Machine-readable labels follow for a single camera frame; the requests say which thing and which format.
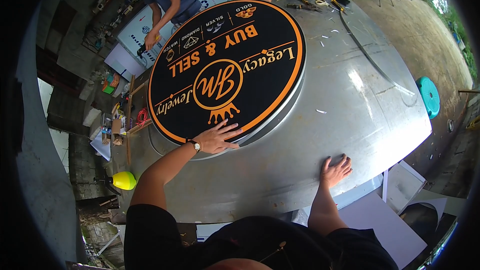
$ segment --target yellow spray bottle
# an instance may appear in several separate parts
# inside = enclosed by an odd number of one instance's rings
[[[105,183],[105,187],[117,195],[121,194],[111,185],[123,190],[132,190],[137,184],[134,175],[129,171],[118,172],[113,176],[106,176],[105,179],[94,178],[93,181],[103,181]]]

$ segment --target jm monogram logo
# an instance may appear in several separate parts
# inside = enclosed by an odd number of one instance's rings
[[[212,117],[215,117],[215,123],[219,117],[225,119],[225,113],[233,117],[231,109],[240,113],[232,101],[240,92],[242,83],[240,65],[229,59],[213,61],[200,71],[193,84],[193,98],[201,108],[210,110],[208,124],[211,124]]]

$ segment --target green plant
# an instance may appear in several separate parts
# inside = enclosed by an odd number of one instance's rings
[[[440,10],[435,6],[435,4],[431,1],[427,1],[429,6],[435,11],[438,18],[445,24],[445,26],[452,32],[455,32],[465,44],[465,49],[462,51],[463,57],[465,58],[465,63],[468,66],[468,70],[470,72],[471,77],[474,80],[477,80],[477,66],[475,64],[475,59],[473,58],[473,53],[470,48],[469,39],[467,37],[467,33],[465,32],[465,27],[463,27],[462,21],[460,19],[457,10],[451,5],[448,5],[447,12],[442,14]]]

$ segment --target power drill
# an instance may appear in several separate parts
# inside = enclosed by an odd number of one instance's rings
[[[155,38],[155,42],[157,42],[158,40],[160,39],[160,36],[157,36]],[[143,45],[140,46],[140,49],[137,50],[137,56],[139,56],[140,58],[142,58],[142,53],[144,53],[144,51],[147,49],[147,46],[145,45],[145,43],[143,43]]]

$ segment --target black shirt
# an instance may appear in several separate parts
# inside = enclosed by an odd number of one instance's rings
[[[341,228],[323,237],[265,216],[237,220],[205,242],[184,247],[175,218],[148,204],[128,209],[124,258],[127,270],[204,269],[231,258],[261,261],[274,270],[398,269],[373,229]]]

